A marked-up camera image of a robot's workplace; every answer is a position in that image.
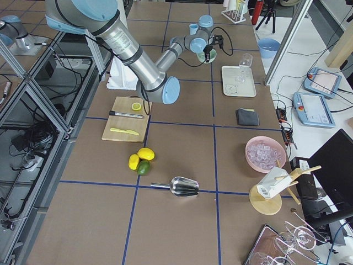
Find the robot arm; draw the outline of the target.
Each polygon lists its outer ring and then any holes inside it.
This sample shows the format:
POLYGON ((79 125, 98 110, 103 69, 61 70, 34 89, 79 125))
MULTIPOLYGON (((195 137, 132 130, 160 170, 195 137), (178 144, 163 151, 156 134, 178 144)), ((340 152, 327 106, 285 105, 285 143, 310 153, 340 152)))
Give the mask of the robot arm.
POLYGON ((21 50, 30 50, 34 46, 33 37, 16 15, 1 17, 1 41, 6 45, 16 43, 21 50))
POLYGON ((117 1, 46 1, 46 21, 52 29, 93 36, 105 41, 113 54, 138 78, 138 96, 146 101, 173 104, 180 94, 176 77, 167 70, 183 51, 201 53, 209 43, 213 19, 203 15, 186 36, 171 39, 170 46, 153 62, 120 20, 117 1))

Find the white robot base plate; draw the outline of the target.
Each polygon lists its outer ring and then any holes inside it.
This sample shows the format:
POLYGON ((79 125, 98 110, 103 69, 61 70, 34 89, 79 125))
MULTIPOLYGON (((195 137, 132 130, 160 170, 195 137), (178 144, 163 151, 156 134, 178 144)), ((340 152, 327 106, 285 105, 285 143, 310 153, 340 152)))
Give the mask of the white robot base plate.
POLYGON ((134 72, 114 57, 109 71, 107 89, 135 91, 137 81, 138 78, 134 72))

